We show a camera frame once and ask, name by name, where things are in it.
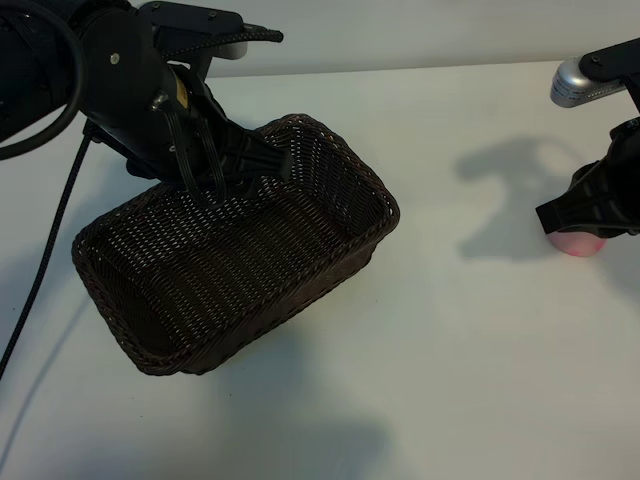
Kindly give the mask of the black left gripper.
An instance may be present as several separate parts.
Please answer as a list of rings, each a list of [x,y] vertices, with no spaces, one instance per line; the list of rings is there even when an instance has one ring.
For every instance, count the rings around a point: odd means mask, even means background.
[[[293,158],[230,121],[190,69],[164,62],[91,62],[82,112],[130,174],[203,198],[254,198],[260,178],[287,181]],[[227,161],[224,151],[227,149]]]

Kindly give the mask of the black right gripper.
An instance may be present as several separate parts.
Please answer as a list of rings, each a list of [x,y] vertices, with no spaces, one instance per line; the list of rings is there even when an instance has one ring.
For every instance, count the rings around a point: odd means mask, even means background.
[[[605,162],[581,167],[563,195],[536,208],[545,234],[639,234],[638,221],[620,220],[620,209],[630,220],[639,219],[639,118],[612,129],[610,139]]]

